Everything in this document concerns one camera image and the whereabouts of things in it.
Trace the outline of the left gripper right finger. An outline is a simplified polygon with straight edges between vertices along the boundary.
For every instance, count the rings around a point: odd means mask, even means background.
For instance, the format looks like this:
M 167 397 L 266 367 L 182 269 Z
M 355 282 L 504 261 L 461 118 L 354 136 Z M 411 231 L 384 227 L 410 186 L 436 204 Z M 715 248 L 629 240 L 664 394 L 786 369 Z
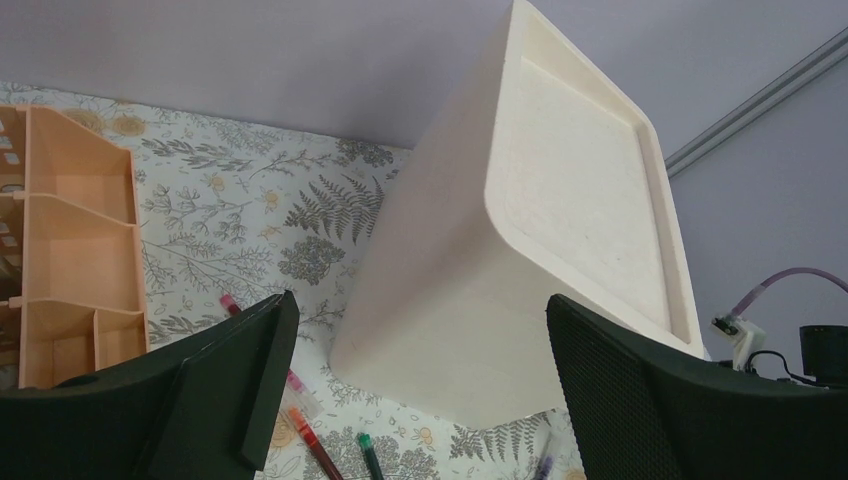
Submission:
M 588 478 L 846 477 L 845 390 L 690 356 L 561 294 L 546 317 Z

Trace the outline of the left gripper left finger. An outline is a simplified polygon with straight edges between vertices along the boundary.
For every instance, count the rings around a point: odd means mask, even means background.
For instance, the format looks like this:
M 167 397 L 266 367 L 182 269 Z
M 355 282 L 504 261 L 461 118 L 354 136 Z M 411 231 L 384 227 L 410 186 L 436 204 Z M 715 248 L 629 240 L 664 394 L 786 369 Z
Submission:
M 291 292 L 115 366 L 1 396 L 5 479 L 250 479 L 299 325 Z

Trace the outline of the white three-drawer cabinet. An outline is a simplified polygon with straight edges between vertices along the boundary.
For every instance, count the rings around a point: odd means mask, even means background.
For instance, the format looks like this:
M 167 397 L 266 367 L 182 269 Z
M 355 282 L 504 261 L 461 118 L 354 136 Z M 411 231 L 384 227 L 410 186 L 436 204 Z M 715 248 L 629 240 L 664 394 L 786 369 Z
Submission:
M 704 354 L 655 128 L 515 1 L 389 188 L 329 367 L 472 429 L 561 408 L 555 294 Z

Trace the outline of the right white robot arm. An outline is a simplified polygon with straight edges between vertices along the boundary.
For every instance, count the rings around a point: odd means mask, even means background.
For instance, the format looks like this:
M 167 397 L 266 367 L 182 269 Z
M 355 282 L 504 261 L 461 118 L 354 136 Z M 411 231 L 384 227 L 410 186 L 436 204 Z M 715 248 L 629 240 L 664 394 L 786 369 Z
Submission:
M 804 374 L 818 383 L 847 387 L 847 327 L 802 326 L 799 338 Z

